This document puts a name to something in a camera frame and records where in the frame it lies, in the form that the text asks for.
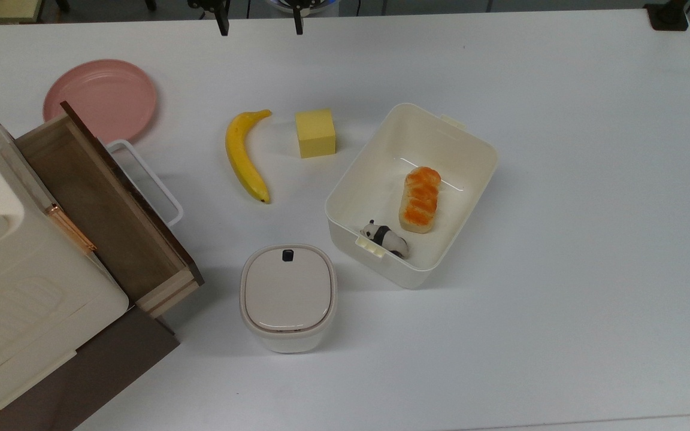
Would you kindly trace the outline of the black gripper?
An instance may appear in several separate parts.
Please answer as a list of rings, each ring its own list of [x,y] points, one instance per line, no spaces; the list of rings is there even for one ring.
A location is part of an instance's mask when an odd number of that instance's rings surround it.
[[[206,12],[213,12],[222,36],[228,36],[229,21],[228,12],[230,1],[188,1],[188,6],[194,9],[202,9]],[[303,9],[317,8],[317,1],[270,1],[272,4],[279,5],[282,9],[293,11],[295,20],[295,30],[297,35],[303,35]]]

